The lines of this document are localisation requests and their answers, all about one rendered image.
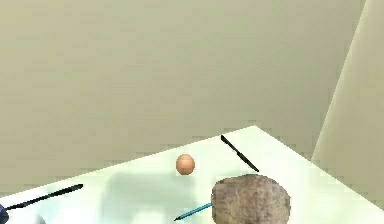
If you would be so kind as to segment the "pale brown egg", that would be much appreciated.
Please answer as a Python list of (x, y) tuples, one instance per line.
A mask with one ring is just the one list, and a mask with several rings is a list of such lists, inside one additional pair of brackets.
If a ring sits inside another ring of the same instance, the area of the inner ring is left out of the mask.
[(190, 175), (195, 169), (195, 161), (189, 154), (182, 154), (176, 160), (176, 170), (181, 175)]

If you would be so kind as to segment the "black table knife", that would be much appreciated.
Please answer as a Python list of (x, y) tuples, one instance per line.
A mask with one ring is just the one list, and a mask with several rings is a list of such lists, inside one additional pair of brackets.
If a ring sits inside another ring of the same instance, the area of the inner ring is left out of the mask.
[(237, 149), (224, 135), (220, 135), (220, 140), (233, 151), (236, 156), (245, 163), (250, 169), (255, 172), (260, 172), (260, 170), (239, 150)]

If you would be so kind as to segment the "blue pencil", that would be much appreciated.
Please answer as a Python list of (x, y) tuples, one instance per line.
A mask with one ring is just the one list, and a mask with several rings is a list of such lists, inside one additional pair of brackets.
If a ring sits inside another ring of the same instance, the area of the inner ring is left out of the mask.
[(193, 214), (201, 212), (201, 211), (203, 211), (203, 210), (205, 210), (205, 209), (207, 209), (207, 208), (209, 208), (211, 206), (212, 206), (212, 203), (207, 203), (207, 204), (204, 204), (204, 205), (202, 205), (200, 207), (194, 208), (194, 209), (192, 209), (192, 210), (190, 210), (188, 212), (185, 212), (185, 213), (179, 215), (178, 217), (176, 217), (174, 219), (174, 221), (179, 221), (179, 220), (185, 219), (186, 217), (189, 217), (189, 216), (191, 216)]

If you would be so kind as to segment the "brown round bread loaf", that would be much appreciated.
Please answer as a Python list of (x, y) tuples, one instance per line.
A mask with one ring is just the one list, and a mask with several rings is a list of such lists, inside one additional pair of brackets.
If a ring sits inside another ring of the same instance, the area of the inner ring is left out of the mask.
[(258, 174), (222, 179), (211, 193), (215, 224), (288, 224), (290, 195), (275, 180)]

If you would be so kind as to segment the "black spatula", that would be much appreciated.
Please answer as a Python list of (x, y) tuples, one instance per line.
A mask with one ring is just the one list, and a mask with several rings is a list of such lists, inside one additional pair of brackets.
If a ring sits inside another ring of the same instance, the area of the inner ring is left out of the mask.
[(68, 194), (68, 193), (80, 190), (80, 189), (83, 188), (83, 186), (84, 186), (84, 184), (75, 184), (73, 186), (69, 186), (69, 187), (57, 190), (55, 192), (51, 192), (49, 194), (46, 194), (46, 195), (43, 195), (43, 196), (39, 196), (39, 197), (34, 198), (34, 199), (30, 199), (28, 201), (24, 201), (24, 202), (15, 204), (15, 205), (11, 205), (11, 206), (2, 208), (0, 211), (24, 208), (24, 207), (27, 207), (29, 205), (32, 205), (32, 204), (37, 203), (37, 202), (42, 201), (42, 200), (46, 200), (46, 199), (49, 199), (49, 198), (61, 196), (61, 195), (64, 195), (64, 194)]

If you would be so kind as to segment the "dark blue object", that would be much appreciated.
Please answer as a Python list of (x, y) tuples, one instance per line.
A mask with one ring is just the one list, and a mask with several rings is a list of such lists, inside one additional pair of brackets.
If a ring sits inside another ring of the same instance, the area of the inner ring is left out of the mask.
[(5, 208), (0, 204), (0, 224), (5, 224), (9, 220), (9, 215)]

